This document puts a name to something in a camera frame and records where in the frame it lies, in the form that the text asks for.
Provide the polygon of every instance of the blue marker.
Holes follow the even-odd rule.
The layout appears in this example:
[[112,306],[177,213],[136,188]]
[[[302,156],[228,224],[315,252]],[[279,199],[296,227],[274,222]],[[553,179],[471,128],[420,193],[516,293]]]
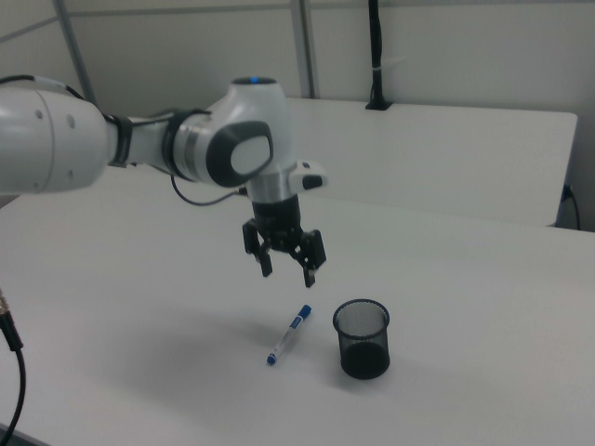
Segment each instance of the blue marker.
[[291,341],[291,338],[294,337],[294,334],[296,333],[298,328],[301,327],[303,325],[304,320],[308,316],[310,316],[311,311],[312,308],[310,308],[309,305],[304,305],[302,307],[294,321],[291,322],[291,325],[289,325],[289,328],[287,329],[283,337],[279,340],[279,342],[267,358],[267,363],[269,365],[274,365],[275,362],[277,362],[279,357],[282,355],[283,350],[285,350],[285,347],[287,347],[287,344],[289,344],[289,341]]

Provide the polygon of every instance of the mesh pen holder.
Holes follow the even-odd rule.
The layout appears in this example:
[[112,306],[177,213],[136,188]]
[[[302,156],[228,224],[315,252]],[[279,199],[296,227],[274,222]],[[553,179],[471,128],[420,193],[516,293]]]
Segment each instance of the mesh pen holder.
[[341,368],[357,379],[384,374],[390,365],[389,312],[378,302],[356,299],[344,303],[333,316],[341,352]]

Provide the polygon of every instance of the cable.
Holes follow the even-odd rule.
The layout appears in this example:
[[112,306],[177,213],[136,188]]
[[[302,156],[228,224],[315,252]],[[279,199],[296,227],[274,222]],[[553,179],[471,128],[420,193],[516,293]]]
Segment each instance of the cable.
[[578,203],[576,202],[576,197],[573,194],[572,190],[568,190],[568,197],[572,198],[573,204],[575,205],[576,230],[580,230],[580,215],[578,214]]
[[33,81],[35,82],[35,76],[31,76],[30,74],[17,74],[14,76],[7,76],[0,79],[1,84],[8,84],[9,82],[18,82],[18,81]]
[[192,200],[186,198],[182,194],[182,192],[179,191],[178,185],[176,184],[176,178],[173,175],[171,175],[170,177],[171,177],[171,185],[174,187],[174,190],[176,191],[176,194],[178,195],[178,197],[181,198],[186,203],[192,204],[194,206],[211,206],[213,204],[221,203],[222,201],[227,200],[228,198],[231,198],[234,195],[238,195],[238,196],[246,196],[247,195],[245,188],[241,188],[239,190],[235,190],[233,192],[225,194],[225,195],[217,198],[216,200],[213,200],[212,202],[193,202]]
[[55,79],[49,79],[47,77],[42,76],[33,76],[30,74],[16,74],[14,76],[3,77],[0,79],[1,84],[8,84],[9,82],[18,82],[18,81],[31,81],[41,85],[48,85],[54,86],[57,88],[61,88],[62,90],[68,91],[71,95],[73,95],[77,99],[86,100],[83,95],[81,95],[78,91],[72,88],[69,85],[64,84],[61,81],[57,81]]
[[573,193],[573,187],[570,184],[564,184],[564,187],[562,188],[561,202],[564,203],[568,198],[573,200],[573,205],[575,206],[576,230],[580,230],[580,214],[578,213],[578,202]]
[[0,329],[2,329],[2,332],[4,333],[4,336],[7,339],[10,350],[14,351],[17,355],[20,373],[20,390],[19,400],[17,401],[17,408],[15,409],[15,412],[12,415],[12,420],[10,421],[10,425],[8,426],[7,432],[4,434],[4,437],[0,440],[0,446],[7,446],[8,442],[12,437],[13,432],[15,431],[15,427],[19,422],[20,413],[22,412],[22,406],[25,402],[25,390],[27,388],[27,373],[25,371],[25,359],[23,358],[22,352],[20,351],[22,349],[22,342],[20,342],[19,333],[17,332],[17,328],[15,327],[15,322],[12,320],[12,315],[10,314],[10,310],[8,309],[7,300],[2,295],[2,290],[0,290]]
[[17,350],[15,352],[17,354],[17,360],[19,361],[19,374],[20,374],[20,390],[19,390],[19,400],[17,402],[17,409],[15,410],[14,414],[12,415],[12,421],[10,422],[10,426],[8,426],[7,431],[4,434],[4,437],[0,441],[0,446],[7,446],[8,442],[12,438],[12,434],[15,431],[15,427],[19,422],[20,413],[22,412],[22,406],[25,402],[25,391],[27,389],[27,372],[25,371],[25,359],[22,356],[22,351]]

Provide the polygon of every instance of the black cable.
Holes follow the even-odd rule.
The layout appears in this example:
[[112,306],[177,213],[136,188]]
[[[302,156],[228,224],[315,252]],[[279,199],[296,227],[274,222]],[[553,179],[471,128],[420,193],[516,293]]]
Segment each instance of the black cable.
[[15,431],[15,427],[19,422],[20,413],[22,412],[22,406],[25,402],[25,391],[27,389],[27,372],[25,371],[25,359],[22,356],[22,351],[17,350],[15,351],[17,354],[17,361],[19,362],[19,374],[20,374],[20,390],[19,390],[19,400],[17,401],[17,409],[15,410],[14,414],[12,415],[12,421],[10,422],[10,426],[8,426],[7,431],[4,434],[2,440],[0,440],[0,446],[7,446],[8,442],[12,438],[12,434]]
[[68,91],[71,95],[73,95],[77,99],[86,100],[83,95],[81,95],[78,91],[72,88],[69,85],[66,85],[65,90]]
[[246,196],[245,189],[240,189],[240,190],[235,190],[233,192],[227,193],[227,194],[217,198],[216,200],[213,200],[212,202],[193,202],[192,200],[186,198],[182,194],[182,192],[179,191],[178,185],[176,184],[176,178],[173,175],[171,175],[170,177],[171,177],[171,185],[174,187],[174,190],[176,191],[176,194],[178,195],[178,197],[181,198],[186,203],[192,204],[194,206],[211,206],[213,204],[221,203],[222,201],[227,200],[228,198],[231,198],[234,195]]
[[576,197],[573,194],[572,190],[568,190],[568,197],[572,198],[573,204],[575,205],[576,230],[580,230],[580,215],[578,213],[578,203],[576,202]]
[[15,76],[7,76],[0,79],[0,85],[18,81],[35,81],[35,77],[31,76],[30,74],[17,74]]
[[19,372],[20,372],[20,390],[19,390],[19,400],[17,401],[17,408],[15,409],[14,414],[12,415],[12,421],[10,421],[10,425],[8,426],[7,431],[4,434],[4,437],[0,440],[0,446],[7,446],[10,438],[12,437],[12,433],[15,431],[15,427],[20,418],[20,413],[22,411],[22,406],[25,402],[25,389],[27,387],[27,374],[25,372],[25,359],[22,356],[22,342],[20,341],[19,332],[17,332],[17,328],[15,327],[15,322],[12,320],[12,315],[10,314],[10,309],[8,308],[7,300],[2,295],[2,290],[0,290],[0,329],[4,334],[5,338],[7,339],[8,347],[10,351],[14,351],[17,354],[17,360],[19,361]]
[[166,123],[167,121],[169,121],[169,118],[171,118],[171,116],[167,116],[166,118],[151,119],[149,121],[138,121],[137,123],[132,123],[132,126],[133,127],[142,127],[143,125]]

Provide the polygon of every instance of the marker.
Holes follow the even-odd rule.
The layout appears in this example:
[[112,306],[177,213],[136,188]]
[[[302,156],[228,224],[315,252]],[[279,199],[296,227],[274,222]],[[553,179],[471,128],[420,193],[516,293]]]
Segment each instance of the marker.
[[294,337],[294,334],[296,333],[298,328],[301,327],[303,325],[302,323],[306,320],[306,318],[310,316],[311,311],[312,308],[310,308],[309,305],[304,305],[302,307],[294,321],[291,322],[291,325],[289,325],[289,328],[287,329],[283,337],[279,340],[279,342],[267,358],[267,364],[275,365],[275,362],[277,362],[279,357],[282,355],[283,350],[285,350],[285,347],[287,347],[287,344],[289,344],[291,338]]

